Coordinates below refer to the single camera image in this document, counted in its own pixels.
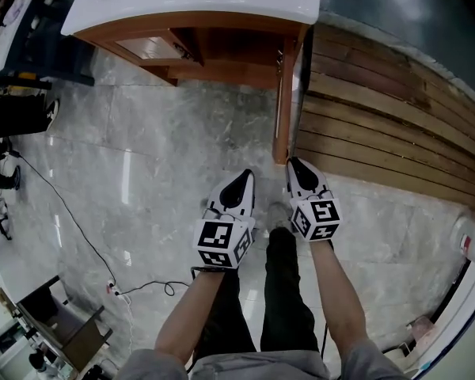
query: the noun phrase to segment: electrical cord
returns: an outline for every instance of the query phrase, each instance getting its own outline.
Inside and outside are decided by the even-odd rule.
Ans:
[[[132,315],[131,304],[132,300],[129,297],[125,299],[128,309],[128,324],[130,325],[130,338],[128,339],[128,355],[132,354],[132,341],[134,338],[134,316]]]
[[[42,176],[42,174],[37,170],[35,169],[32,164],[30,162],[28,162],[25,158],[23,158],[23,156],[19,153],[17,153],[17,156],[21,159],[23,159],[23,161],[25,161],[25,163],[30,166],[33,171],[35,173],[37,173],[39,175],[39,177],[45,181],[47,184],[49,184],[51,186],[51,188],[53,189],[53,191],[56,193],[56,195],[62,200],[62,203],[63,203],[63,206],[66,208],[66,210],[68,211],[70,217],[72,218],[72,220],[74,221],[74,224],[76,224],[76,227],[79,228],[79,231],[81,231],[81,235],[85,238],[85,241],[88,242],[88,245],[91,247],[91,249],[97,254],[97,256],[104,262],[105,264],[105,267],[108,269],[109,271],[109,274],[111,275],[112,277],[112,280],[114,282],[114,284],[116,284],[116,277],[114,276],[114,273],[112,272],[111,268],[109,267],[107,261],[104,259],[104,257],[98,252],[97,248],[95,248],[95,246],[93,246],[93,244],[89,241],[89,239],[86,237],[85,235],[85,232],[82,230],[81,226],[78,224],[78,222],[76,221],[76,218],[74,217],[74,214],[72,214],[72,211],[70,210],[70,208],[67,206],[67,203],[65,202],[65,199],[60,195],[60,193],[58,192],[58,190],[56,190],[55,186],[53,184],[51,184],[51,182],[46,179],[44,176]],[[146,286],[149,286],[150,284],[154,284],[154,283],[157,283],[157,284],[163,284],[164,285],[164,292],[169,296],[169,297],[173,297],[175,294],[176,294],[176,291],[174,290],[174,287],[172,286],[173,284],[183,284],[185,285],[186,287],[190,287],[189,284],[185,283],[185,282],[180,282],[180,281],[175,281],[175,280],[169,280],[169,281],[161,281],[161,280],[152,280],[148,283],[144,283],[142,286],[140,287],[135,287],[133,289],[130,289],[129,291],[124,291],[123,293],[119,293],[118,295],[127,295],[129,293],[131,293],[132,291],[137,291],[137,290],[141,290],[143,289],[144,287]]]
[[[324,351],[325,351],[325,342],[327,340],[327,331],[328,331],[329,327],[327,326],[327,323],[325,324],[325,330],[324,330],[324,340],[322,341],[322,349],[321,349],[321,352],[320,352],[320,357],[322,360],[324,360]]]
[[[317,200],[323,200],[323,198],[321,197],[324,193],[326,192],[330,192],[331,193],[331,196],[333,195],[333,192],[331,192],[330,190],[324,188],[322,190],[320,190],[319,193],[316,193],[316,194],[310,194],[309,196],[307,196],[305,198],[305,200],[309,200],[311,197],[315,197]]]
[[[193,369],[193,367],[194,367],[195,365],[196,365],[196,362],[192,362],[192,364],[190,365],[190,367],[187,369],[187,374],[189,374],[189,373],[192,371],[192,369]]]
[[[187,284],[185,282],[177,282],[174,280],[170,280],[168,282],[162,282],[161,280],[151,280],[148,283],[144,283],[140,287],[135,287],[133,289],[130,289],[128,291],[124,291],[123,293],[118,293],[118,295],[127,295],[130,294],[132,291],[137,291],[137,290],[142,290],[144,287],[149,286],[150,284],[163,284],[164,285],[164,292],[169,296],[173,297],[176,294],[176,291],[174,290],[173,284],[183,284],[186,287],[190,287],[190,284]]]
[[[205,208],[204,211],[203,211],[203,219],[204,219],[204,216],[206,215],[206,213],[208,211],[212,211],[214,212],[215,214],[217,215],[229,215],[229,217],[231,217],[233,219],[233,221],[241,221],[238,217],[236,217],[235,215],[232,215],[232,214],[229,214],[228,212],[220,212],[218,210],[215,210],[214,208],[211,208],[211,207],[208,207],[208,208]]]
[[[7,161],[9,160],[9,157],[6,157],[5,161],[3,162],[3,165],[0,165],[0,174],[4,174],[4,170],[6,170],[6,164]]]

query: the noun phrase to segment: black cable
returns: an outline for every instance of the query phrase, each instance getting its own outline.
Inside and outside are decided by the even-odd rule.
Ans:
[[[220,211],[215,210],[214,208],[211,208],[211,207],[208,207],[208,208],[204,209],[203,218],[206,215],[207,211],[213,211],[215,214],[218,214],[218,215],[229,215],[233,219],[233,221],[242,221],[238,217],[236,217],[235,215],[229,214],[228,212],[220,212]]]
[[[307,197],[305,198],[305,200],[309,200],[310,197],[315,197],[315,198],[318,199],[318,200],[328,200],[328,199],[322,198],[322,195],[323,195],[324,193],[326,193],[326,192],[330,192],[330,193],[331,193],[331,196],[333,195],[333,192],[331,192],[330,190],[328,190],[328,189],[326,189],[326,188],[323,188],[322,190],[320,190],[319,193],[310,194],[309,196],[307,196]]]
[[[6,164],[8,160],[9,160],[9,157],[5,159],[5,161],[3,162],[3,165],[0,165],[0,174],[3,174],[4,170],[6,170]]]
[[[327,324],[325,324],[324,340],[322,341],[322,349],[321,349],[321,352],[320,352],[320,357],[321,357],[322,360],[324,360],[325,342],[327,340],[327,330],[328,329],[329,329],[329,327],[327,326]]]
[[[192,364],[190,365],[190,367],[187,369],[187,374],[189,374],[189,373],[192,371],[192,369],[193,369],[193,367],[194,367],[195,365],[196,365],[196,362],[192,362]]]
[[[91,246],[91,248],[93,249],[93,251],[97,254],[98,257],[100,257],[102,259],[102,261],[104,262],[105,264],[105,267],[109,270],[109,274],[111,275],[113,281],[114,281],[114,284],[116,285],[116,277],[114,276],[114,274],[112,273],[112,270],[111,268],[109,267],[108,263],[105,261],[104,257],[102,257],[102,255],[98,252],[97,248],[95,248],[95,246],[93,246],[93,244],[89,241],[89,239],[86,237],[84,231],[82,230],[81,226],[78,224],[78,222],[76,221],[76,218],[74,217],[74,215],[72,214],[72,211],[70,211],[70,208],[67,206],[67,203],[65,202],[65,200],[63,199],[63,197],[60,195],[60,193],[58,193],[58,190],[56,190],[55,186],[53,184],[51,184],[51,182],[46,179],[44,176],[42,176],[42,174],[40,174],[40,172],[35,169],[31,164],[30,162],[28,162],[25,158],[23,158],[23,156],[21,154],[17,154],[21,159],[23,159],[25,161],[25,163],[30,166],[33,171],[35,173],[37,173],[40,178],[45,181],[47,184],[49,184],[51,186],[51,188],[55,191],[56,195],[62,200],[62,203],[63,205],[65,206],[66,210],[68,211],[69,215],[71,216],[72,220],[74,221],[74,223],[76,224],[76,226],[79,228],[79,230],[81,231],[81,235],[85,238],[86,242],[88,242],[88,245]],[[144,287],[146,286],[149,286],[150,284],[154,284],[154,283],[158,283],[158,284],[163,284],[164,285],[164,292],[169,296],[169,297],[173,297],[175,294],[176,294],[176,291],[174,290],[174,287],[172,286],[173,284],[183,284],[184,286],[186,287],[190,287],[189,284],[187,283],[184,283],[184,282],[178,282],[178,281],[175,281],[175,280],[170,280],[170,281],[167,281],[167,282],[162,282],[161,280],[152,280],[148,283],[144,283],[142,286],[140,287],[136,287],[136,288],[133,288],[129,291],[125,291],[123,293],[119,293],[118,295],[126,295],[128,293],[131,293],[132,291],[137,291],[137,290],[141,290],[143,289]]]
[[[49,184],[51,186],[51,188],[55,191],[56,195],[62,200],[62,203],[63,205],[65,206],[66,210],[69,212],[72,220],[74,221],[74,224],[76,224],[76,227],[79,228],[79,230],[81,231],[81,235],[83,238],[85,238],[85,241],[88,242],[88,245],[91,246],[91,248],[93,249],[93,251],[97,254],[98,257],[100,257],[102,259],[102,261],[104,262],[105,264],[105,267],[109,270],[109,274],[111,275],[112,279],[114,280],[114,283],[116,284],[116,277],[114,276],[114,274],[112,273],[112,270],[111,268],[109,267],[108,265],[108,262],[105,261],[104,257],[102,257],[102,255],[97,251],[97,248],[95,248],[95,246],[93,246],[93,244],[89,241],[89,239],[86,237],[85,235],[85,232],[82,230],[81,226],[78,224],[78,222],[76,221],[76,218],[74,217],[74,215],[72,214],[72,211],[70,210],[69,206],[67,206],[67,203],[65,202],[65,200],[63,199],[63,197],[60,195],[60,193],[58,193],[58,190],[56,190],[55,186],[53,184],[51,184],[51,182],[46,179],[44,176],[42,176],[42,174],[40,174],[40,172],[35,169],[29,161],[27,161],[25,158],[23,158],[23,155],[19,154],[19,157],[21,159],[23,159],[25,161],[25,163],[30,166],[35,173],[37,173],[40,178],[45,181],[47,184]]]
[[[132,291],[137,291],[137,290],[141,290],[143,289],[144,287],[146,286],[149,286],[150,284],[163,284],[164,285],[164,292],[169,296],[169,297],[173,297],[175,294],[176,294],[176,291],[174,290],[174,287],[173,287],[173,284],[183,284],[184,286],[186,287],[190,287],[190,284],[187,284],[185,282],[177,282],[177,281],[174,281],[174,280],[170,280],[168,282],[162,282],[161,280],[151,280],[150,282],[148,283],[144,283],[141,287],[136,287],[136,288],[133,288],[131,290],[128,290],[128,291],[124,291],[123,293],[118,293],[118,295],[127,295],[129,293],[131,293]]]

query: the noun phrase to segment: marble floor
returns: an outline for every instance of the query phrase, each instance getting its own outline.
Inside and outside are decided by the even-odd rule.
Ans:
[[[264,220],[269,203],[286,199],[285,172],[270,156],[275,95],[244,86],[185,82],[174,88],[98,52],[94,87],[56,82],[60,113],[47,133],[14,143],[66,200],[99,249],[122,291],[152,279],[190,281],[199,264],[192,228],[215,183],[249,167],[256,176],[258,235],[240,269],[241,301],[258,344],[264,317]],[[12,170],[15,159],[6,163]],[[21,160],[22,186],[4,192],[12,216],[11,245],[32,268],[58,273],[81,308],[105,306],[114,334],[105,356],[123,364],[129,350],[127,306],[106,292],[110,275],[83,239],[61,201]],[[370,337],[380,348],[409,338],[405,325],[439,304],[462,257],[448,243],[463,211],[458,205],[333,175],[344,226],[337,256],[359,294]],[[309,247],[298,243],[301,292],[316,317],[324,315]],[[151,348],[184,292],[162,285],[131,294],[132,348]],[[325,361],[340,361],[329,340]]]

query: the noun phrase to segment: person's arm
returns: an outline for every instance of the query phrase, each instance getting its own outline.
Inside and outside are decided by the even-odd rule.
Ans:
[[[368,339],[366,317],[352,283],[327,241],[311,242],[325,320],[340,356]]]
[[[224,273],[201,272],[160,329],[155,351],[189,361],[206,324]]]

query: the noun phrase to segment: wooden slat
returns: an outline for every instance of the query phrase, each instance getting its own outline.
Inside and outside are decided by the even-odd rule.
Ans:
[[[368,146],[344,141],[343,139],[335,139],[324,135],[300,131],[298,133],[296,147],[366,163],[367,165],[393,170],[409,176],[419,177],[420,179],[441,184],[448,188],[454,188],[460,192],[475,196],[475,185],[459,177],[451,176],[449,173],[416,161],[411,161],[407,158],[402,158],[395,154],[390,154],[383,150],[376,150]]]
[[[354,177],[355,179],[384,184],[386,186],[392,186],[410,192],[417,192],[426,196],[433,196],[475,208],[475,196],[465,194],[458,190],[453,190],[452,188],[447,188],[440,184],[431,183],[430,181],[418,177],[411,177],[403,173],[367,165],[357,161],[350,161],[348,159],[326,154],[318,154],[309,150],[297,149],[295,154],[296,156],[312,163],[322,172],[340,174]]]
[[[456,128],[466,136],[475,141],[475,127],[468,123],[467,118],[460,116],[456,112],[451,111],[447,107],[441,105],[438,101],[429,100],[431,108],[428,110],[430,114],[436,118],[445,121],[450,126]]]
[[[406,56],[400,52],[340,28],[317,23],[315,25],[314,37],[315,39],[337,42],[338,44],[357,49],[358,51],[366,52],[398,66],[407,68],[410,66]]]
[[[393,65],[366,52],[345,47],[332,41],[315,40],[313,42],[313,53],[364,67],[413,89],[423,89],[423,80],[409,69]]]
[[[326,116],[319,116],[310,112],[303,112],[301,114],[299,129],[328,137],[344,139],[377,150],[384,150],[391,154],[449,173],[452,176],[456,176],[468,182],[468,185],[475,186],[475,172],[472,172],[468,168],[444,156],[440,156],[435,152],[426,150],[421,146],[369,128],[335,120]]]
[[[475,116],[475,102],[461,90],[434,71],[392,48],[352,32],[323,24],[315,26],[314,36],[314,53],[365,67],[410,87],[417,86],[415,84],[417,79],[422,79],[432,86],[436,86],[448,97],[460,102],[465,111],[458,112],[458,114],[463,115],[471,112]],[[437,101],[452,109],[446,102]],[[475,127],[473,117],[468,121]]]
[[[304,97],[303,110],[305,112],[312,112],[336,120],[356,124],[361,127],[370,128],[371,130],[379,131],[387,136],[402,139],[407,143],[430,150],[447,159],[457,162],[460,169],[468,169],[475,173],[475,161],[472,158],[464,155],[459,150],[444,144],[438,139],[415,128],[407,127],[402,123],[397,123],[396,121],[377,116],[374,113],[354,108],[346,104],[311,96]]]
[[[425,92],[433,100],[438,101],[441,105],[444,105],[456,114],[459,114],[461,118],[464,118],[475,128],[475,113],[465,107],[461,101],[454,97],[454,95],[444,93],[431,83],[426,83]]]
[[[322,55],[313,55],[311,70],[365,86],[380,93],[389,94],[390,96],[406,101],[411,105],[425,110],[436,118],[445,121],[475,141],[475,127],[468,123],[464,116],[460,116],[451,109],[441,105],[438,101],[428,99],[428,96],[424,93],[423,85],[420,86],[422,91],[412,89],[390,78],[377,74],[374,71]]]
[[[429,108],[428,98],[424,93],[360,66],[313,54],[311,70],[369,87],[421,108]]]
[[[465,108],[470,110],[475,115],[475,102],[467,97],[456,86],[452,85],[449,81],[442,78],[437,73],[412,59],[410,59],[410,66],[414,74],[417,74],[423,80],[436,87],[448,97],[453,97],[455,100],[460,101],[465,106]]]
[[[311,72],[309,89],[310,92],[354,102],[395,119],[404,120],[425,131],[430,131],[432,134],[467,150],[475,156],[474,140],[448,123],[384,93],[315,72]]]

